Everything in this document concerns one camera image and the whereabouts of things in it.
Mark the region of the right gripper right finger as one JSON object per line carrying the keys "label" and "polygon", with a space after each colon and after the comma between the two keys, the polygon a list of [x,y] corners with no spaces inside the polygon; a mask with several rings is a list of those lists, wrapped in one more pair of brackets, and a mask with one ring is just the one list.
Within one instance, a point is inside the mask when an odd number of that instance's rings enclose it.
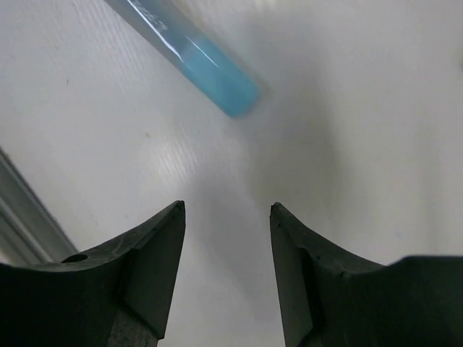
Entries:
{"label": "right gripper right finger", "polygon": [[287,346],[460,346],[462,258],[361,258],[317,234],[282,204],[271,245]]}

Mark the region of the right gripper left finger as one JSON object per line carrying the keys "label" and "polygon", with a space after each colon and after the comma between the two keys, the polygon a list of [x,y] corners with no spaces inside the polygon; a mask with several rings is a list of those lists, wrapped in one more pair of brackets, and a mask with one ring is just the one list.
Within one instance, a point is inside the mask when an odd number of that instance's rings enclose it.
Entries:
{"label": "right gripper left finger", "polygon": [[186,230],[176,201],[61,262],[1,266],[3,346],[156,346],[166,334]]}

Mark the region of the blue highlighter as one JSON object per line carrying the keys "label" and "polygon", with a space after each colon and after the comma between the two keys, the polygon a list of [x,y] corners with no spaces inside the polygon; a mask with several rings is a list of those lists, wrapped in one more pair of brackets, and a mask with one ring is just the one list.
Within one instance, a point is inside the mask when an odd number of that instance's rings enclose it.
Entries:
{"label": "blue highlighter", "polygon": [[254,80],[172,1],[107,4],[226,115],[243,116],[258,102]]}

